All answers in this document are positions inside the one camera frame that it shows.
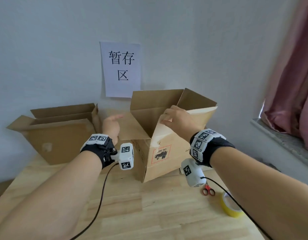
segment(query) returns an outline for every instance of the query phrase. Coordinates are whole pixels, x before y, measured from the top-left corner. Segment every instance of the hand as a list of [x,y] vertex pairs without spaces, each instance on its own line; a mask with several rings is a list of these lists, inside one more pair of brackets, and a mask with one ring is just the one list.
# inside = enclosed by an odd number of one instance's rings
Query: hand
[[112,139],[113,144],[116,145],[118,142],[119,124],[116,121],[122,118],[123,115],[112,115],[104,119],[103,121],[103,134],[108,135]]
[[166,109],[165,114],[168,115],[167,120],[162,120],[161,124],[171,128],[176,134],[186,141],[190,141],[191,137],[201,129],[197,126],[190,114],[175,105],[170,109]]

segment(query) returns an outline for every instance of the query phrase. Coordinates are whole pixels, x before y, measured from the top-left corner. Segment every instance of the red dashed border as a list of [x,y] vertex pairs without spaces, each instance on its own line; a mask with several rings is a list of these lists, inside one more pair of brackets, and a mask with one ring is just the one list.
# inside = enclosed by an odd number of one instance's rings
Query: red dashed border
[[[160,160],[160,161],[164,161],[164,160],[166,160],[169,156],[170,156],[170,152],[171,152],[171,148],[172,148],[172,144],[171,145],[167,145],[167,146],[164,146],[164,147],[160,147],[160,148],[158,148],[157,150],[159,150],[159,149],[162,149],[162,148],[165,148],[165,147],[170,147],[170,149],[168,150],[168,155],[167,155],[167,157],[166,158],[164,158],[163,160]],[[158,163],[158,162],[160,162],[160,161],[157,161],[157,162],[154,162],[153,163],[153,158],[154,158],[154,153],[155,153],[155,151],[156,151],[156,149],[154,149],[153,150],[153,153],[152,153],[152,161],[151,161],[151,165],[153,165],[153,164],[155,164],[155,163]]]

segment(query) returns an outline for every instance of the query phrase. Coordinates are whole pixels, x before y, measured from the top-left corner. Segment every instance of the black cable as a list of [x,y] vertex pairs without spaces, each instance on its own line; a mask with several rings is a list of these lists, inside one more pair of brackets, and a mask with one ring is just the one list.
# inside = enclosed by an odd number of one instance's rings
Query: black cable
[[257,222],[246,212],[246,210],[244,210],[244,208],[232,197],[232,195],[231,195],[229,192],[227,192],[226,189],[224,189],[221,185],[219,185],[219,184],[218,184],[217,182],[215,182],[213,179],[210,179],[210,178],[207,178],[207,177],[201,177],[201,178],[206,178],[206,179],[211,180],[212,182],[216,183],[222,190],[224,190],[224,191],[229,195],[229,197],[232,198],[232,200],[241,208],[241,210],[248,216],[248,218],[250,218],[250,220],[262,231],[262,233],[263,233],[269,240],[273,240],[273,238],[271,238],[271,237],[268,235],[268,233],[267,233],[265,230],[263,230],[263,228],[260,227],[259,224],[257,224]]
[[104,180],[104,185],[103,185],[103,190],[102,190],[102,196],[100,197],[100,202],[99,202],[98,210],[97,210],[97,212],[96,212],[96,215],[95,215],[94,219],[89,223],[89,225],[88,225],[84,230],[82,230],[82,231],[81,231],[80,233],[78,233],[76,236],[72,237],[70,240],[74,240],[74,239],[78,238],[80,235],[82,235],[82,234],[94,223],[94,221],[96,220],[97,215],[98,215],[98,212],[99,212],[99,209],[100,209],[100,206],[102,205],[103,195],[104,195],[104,189],[105,189],[105,183],[106,183],[108,174],[109,174],[109,172],[112,170],[112,168],[115,167],[116,165],[118,165],[118,163],[114,164],[114,165],[110,168],[110,170],[108,170],[108,173],[107,173],[106,178],[105,178],[105,180]]

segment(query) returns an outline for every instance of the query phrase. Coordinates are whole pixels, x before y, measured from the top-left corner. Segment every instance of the wristband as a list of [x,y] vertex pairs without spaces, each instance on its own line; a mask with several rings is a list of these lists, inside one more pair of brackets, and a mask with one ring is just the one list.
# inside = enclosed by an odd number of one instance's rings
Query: wristband
[[220,147],[229,146],[235,148],[226,138],[211,129],[202,130],[194,134],[190,140],[190,155],[196,160],[198,165],[210,165],[212,154]]
[[111,155],[117,154],[112,139],[105,134],[92,134],[80,149],[80,152],[82,151],[95,153],[102,162],[102,168],[113,163],[114,160],[112,160]]

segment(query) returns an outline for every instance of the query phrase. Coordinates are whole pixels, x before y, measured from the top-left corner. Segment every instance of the window sill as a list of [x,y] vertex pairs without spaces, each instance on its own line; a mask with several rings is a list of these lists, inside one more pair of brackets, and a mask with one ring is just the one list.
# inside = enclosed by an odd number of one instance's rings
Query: window sill
[[301,139],[270,129],[260,118],[251,120],[251,124],[308,166],[308,150],[304,148],[304,143]]

